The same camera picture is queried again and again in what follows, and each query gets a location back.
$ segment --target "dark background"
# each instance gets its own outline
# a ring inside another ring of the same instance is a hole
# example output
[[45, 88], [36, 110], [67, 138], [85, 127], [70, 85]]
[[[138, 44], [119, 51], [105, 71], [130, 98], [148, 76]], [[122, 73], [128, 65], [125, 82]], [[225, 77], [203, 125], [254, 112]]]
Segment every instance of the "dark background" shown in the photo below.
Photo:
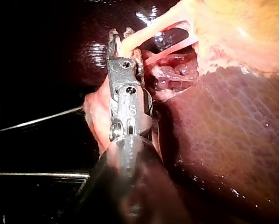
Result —
[[[81, 106], [95, 90], [64, 72], [72, 5], [0, 0], [0, 129]], [[97, 150], [77, 111], [0, 133], [0, 172], [88, 173]], [[83, 181], [0, 176], [0, 224], [57, 223]]]

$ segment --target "thin wire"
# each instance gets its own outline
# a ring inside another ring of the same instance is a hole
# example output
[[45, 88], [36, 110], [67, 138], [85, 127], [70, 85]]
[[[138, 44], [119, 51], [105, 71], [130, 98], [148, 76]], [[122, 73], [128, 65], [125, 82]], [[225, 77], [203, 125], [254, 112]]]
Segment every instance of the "thin wire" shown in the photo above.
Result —
[[75, 177], [89, 178], [88, 174], [62, 174], [62, 173], [0, 173], [0, 176], [58, 176], [58, 177]]
[[25, 123], [22, 123], [22, 124], [19, 124], [19, 125], [15, 125], [15, 126], [12, 126], [12, 127], [3, 128], [3, 129], [0, 129], [0, 132], [8, 131], [8, 130], [15, 129], [15, 128], [18, 128], [18, 127], [24, 127], [24, 126], [27, 126], [27, 125], [32, 125], [32, 124], [37, 123], [37, 122], [41, 122], [41, 121], [48, 120], [48, 119], [51, 119], [51, 118], [55, 118], [55, 117], [58, 117], [58, 116], [62, 116], [62, 115], [68, 114], [68, 113], [79, 111], [82, 108], [83, 108], [83, 106], [80, 106], [80, 107], [77, 107], [77, 108], [74, 108], [74, 109], [63, 111], [61, 113], [50, 115], [50, 116], [45, 117], [45, 118], [39, 118], [39, 119], [28, 121], [28, 122], [25, 122]]

